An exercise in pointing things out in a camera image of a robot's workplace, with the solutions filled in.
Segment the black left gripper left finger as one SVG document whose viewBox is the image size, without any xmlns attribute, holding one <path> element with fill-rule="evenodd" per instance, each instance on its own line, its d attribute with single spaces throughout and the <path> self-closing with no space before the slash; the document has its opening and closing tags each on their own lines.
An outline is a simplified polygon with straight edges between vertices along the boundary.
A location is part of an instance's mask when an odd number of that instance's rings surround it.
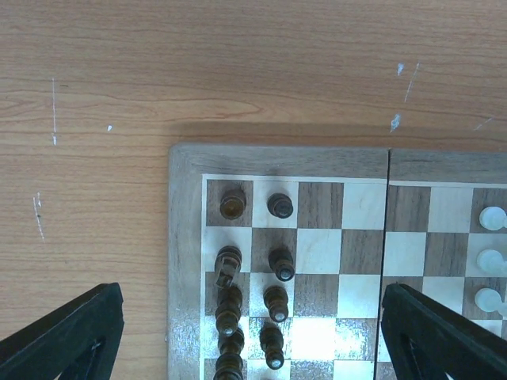
<svg viewBox="0 0 507 380">
<path fill-rule="evenodd" d="M 2 379 L 109 379 L 124 329 L 118 283 L 102 283 L 1 341 Z"/>
</svg>

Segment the white chess piece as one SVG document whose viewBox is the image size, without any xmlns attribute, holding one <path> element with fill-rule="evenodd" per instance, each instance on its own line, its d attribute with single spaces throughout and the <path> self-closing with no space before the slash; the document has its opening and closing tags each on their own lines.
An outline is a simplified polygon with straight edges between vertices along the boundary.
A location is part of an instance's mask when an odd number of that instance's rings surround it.
<svg viewBox="0 0 507 380">
<path fill-rule="evenodd" d="M 477 257 L 478 267 L 492 276 L 506 276 L 506 260 L 500 252 L 485 249 Z"/>
<path fill-rule="evenodd" d="M 502 297 L 494 289 L 482 288 L 477 291 L 475 305 L 484 312 L 498 312 L 502 317 L 506 317 L 506 303 L 502 301 Z"/>
</svg>

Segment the white pawn piece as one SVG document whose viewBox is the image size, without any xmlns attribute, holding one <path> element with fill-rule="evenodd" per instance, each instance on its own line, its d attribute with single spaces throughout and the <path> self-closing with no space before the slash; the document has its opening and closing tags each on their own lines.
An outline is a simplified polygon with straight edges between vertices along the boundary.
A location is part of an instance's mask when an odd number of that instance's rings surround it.
<svg viewBox="0 0 507 380">
<path fill-rule="evenodd" d="M 483 228 L 491 231 L 506 228 L 506 211 L 501 207 L 486 207 L 479 214 L 479 223 Z"/>
</svg>

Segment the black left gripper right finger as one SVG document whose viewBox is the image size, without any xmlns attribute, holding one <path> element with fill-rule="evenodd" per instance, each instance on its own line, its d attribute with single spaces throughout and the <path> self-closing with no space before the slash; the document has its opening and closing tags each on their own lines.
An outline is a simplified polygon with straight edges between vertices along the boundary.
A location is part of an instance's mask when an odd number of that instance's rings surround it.
<svg viewBox="0 0 507 380">
<path fill-rule="evenodd" d="M 506 341 L 403 283 L 387 286 L 381 329 L 398 379 L 505 379 Z"/>
</svg>

